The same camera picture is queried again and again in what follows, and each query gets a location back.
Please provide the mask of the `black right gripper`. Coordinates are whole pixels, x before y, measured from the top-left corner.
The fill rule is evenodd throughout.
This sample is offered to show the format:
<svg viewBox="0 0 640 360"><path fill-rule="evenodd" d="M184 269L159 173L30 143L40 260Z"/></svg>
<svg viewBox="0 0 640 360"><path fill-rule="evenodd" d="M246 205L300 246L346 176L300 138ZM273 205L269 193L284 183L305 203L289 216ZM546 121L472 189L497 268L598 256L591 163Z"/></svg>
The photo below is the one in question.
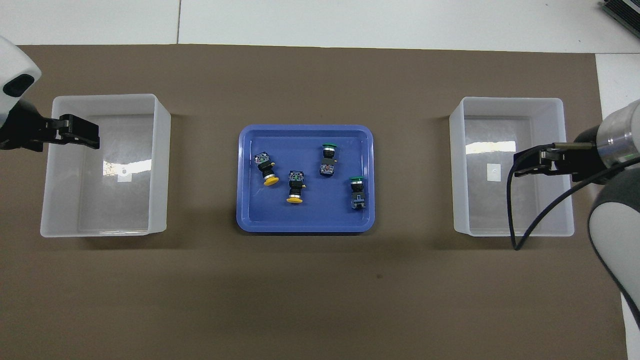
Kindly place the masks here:
<svg viewBox="0 0 640 360"><path fill-rule="evenodd" d="M601 126L595 125L581 132L574 143L590 143L589 149L562 149L563 158L556 161L555 153L546 146L535 146L531 150L531 162L519 162L514 164L513 175L521 178L533 174L549 175L553 171L555 162L555 175L570 175L574 183L582 182L587 178L607 169L599 155L597 145L598 130Z"/></svg>

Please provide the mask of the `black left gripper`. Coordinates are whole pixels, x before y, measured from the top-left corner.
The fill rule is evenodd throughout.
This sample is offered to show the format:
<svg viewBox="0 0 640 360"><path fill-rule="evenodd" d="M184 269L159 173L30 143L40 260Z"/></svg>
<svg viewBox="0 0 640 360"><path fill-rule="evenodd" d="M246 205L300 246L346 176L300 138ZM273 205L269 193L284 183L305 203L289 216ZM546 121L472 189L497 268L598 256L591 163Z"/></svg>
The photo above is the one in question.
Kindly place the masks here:
<svg viewBox="0 0 640 360"><path fill-rule="evenodd" d="M0 149L20 148L42 152L45 143L56 145L76 144L90 149L100 148L99 126L73 114L60 116L62 125L57 130L49 128L52 118L39 113L27 100L19 100L10 110L0 130Z"/></svg>

